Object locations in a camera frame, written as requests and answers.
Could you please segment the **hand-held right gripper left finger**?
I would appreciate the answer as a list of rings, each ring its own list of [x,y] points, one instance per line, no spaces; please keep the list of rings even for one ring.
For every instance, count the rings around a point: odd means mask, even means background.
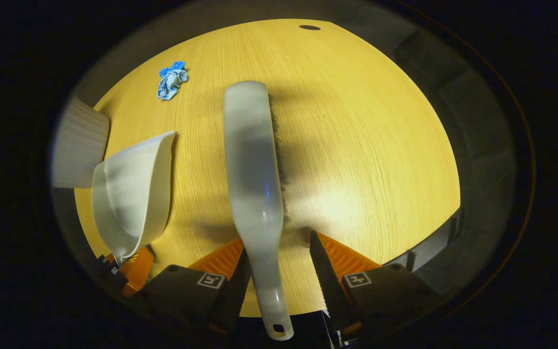
[[[137,303],[152,318],[177,332],[234,331],[251,271],[240,238],[189,267],[168,265],[137,292]]]

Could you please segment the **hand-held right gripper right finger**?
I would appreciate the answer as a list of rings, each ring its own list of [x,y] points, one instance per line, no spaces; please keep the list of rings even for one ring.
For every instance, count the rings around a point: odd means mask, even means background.
[[[331,324],[346,338],[390,335],[442,303],[403,265],[379,265],[325,234],[310,233],[310,256]]]

